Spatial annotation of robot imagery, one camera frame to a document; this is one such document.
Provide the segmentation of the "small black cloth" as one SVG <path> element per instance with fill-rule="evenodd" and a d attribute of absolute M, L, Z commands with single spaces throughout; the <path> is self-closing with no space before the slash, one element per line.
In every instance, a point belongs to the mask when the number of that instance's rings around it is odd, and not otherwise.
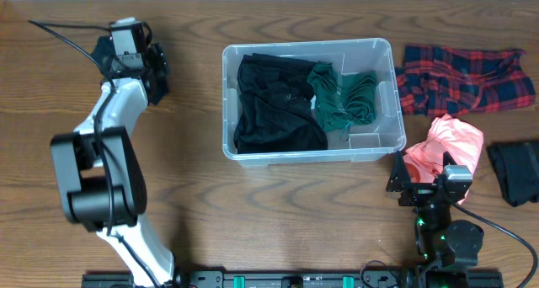
<path fill-rule="evenodd" d="M 140 79 L 149 104 L 157 105 L 169 92 L 168 59 L 159 43 L 150 44 L 145 53 L 117 56 L 112 37 L 101 36 L 91 56 L 114 80 L 128 77 Z"/>

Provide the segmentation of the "dark green garment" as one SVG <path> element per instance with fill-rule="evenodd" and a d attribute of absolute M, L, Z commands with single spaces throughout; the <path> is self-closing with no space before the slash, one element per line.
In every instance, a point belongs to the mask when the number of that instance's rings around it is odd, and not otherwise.
<path fill-rule="evenodd" d="M 377 76 L 374 71 L 337 73 L 332 63 L 319 62 L 307 76 L 315 93 L 314 112 L 325 133 L 348 136 L 352 126 L 372 124 L 376 114 Z"/>

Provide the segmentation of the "large black garment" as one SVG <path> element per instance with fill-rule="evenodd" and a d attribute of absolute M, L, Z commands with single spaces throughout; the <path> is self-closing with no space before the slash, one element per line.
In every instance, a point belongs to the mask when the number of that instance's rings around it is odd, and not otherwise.
<path fill-rule="evenodd" d="M 238 68 L 243 108 L 234 132 L 239 154 L 321 151 L 328 139 L 313 118 L 307 76 L 315 63 L 264 54 L 245 55 Z"/>

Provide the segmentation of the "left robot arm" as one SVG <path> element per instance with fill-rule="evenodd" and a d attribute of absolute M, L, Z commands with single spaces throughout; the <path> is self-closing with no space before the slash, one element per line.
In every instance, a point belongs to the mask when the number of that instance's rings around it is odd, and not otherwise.
<path fill-rule="evenodd" d="M 159 44 L 108 56 L 109 81 L 88 118 L 50 143 L 67 220 L 106 241 L 131 272 L 128 286 L 179 287 L 175 257 L 146 215 L 147 188 L 131 133 L 141 113 L 168 91 L 168 60 Z"/>

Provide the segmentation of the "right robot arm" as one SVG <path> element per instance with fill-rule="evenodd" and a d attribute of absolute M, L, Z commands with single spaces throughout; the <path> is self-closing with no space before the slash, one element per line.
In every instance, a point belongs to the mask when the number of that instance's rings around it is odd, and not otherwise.
<path fill-rule="evenodd" d="M 442 173 L 430 183 L 411 179 L 401 152 L 395 153 L 386 191 L 399 193 L 398 204 L 416 214 L 414 233 L 424 262 L 403 272 L 401 287 L 468 287 L 468 270 L 478 265 L 483 229 L 466 220 L 453 220 L 451 207 L 463 200 L 472 184 L 467 166 L 443 154 Z"/>

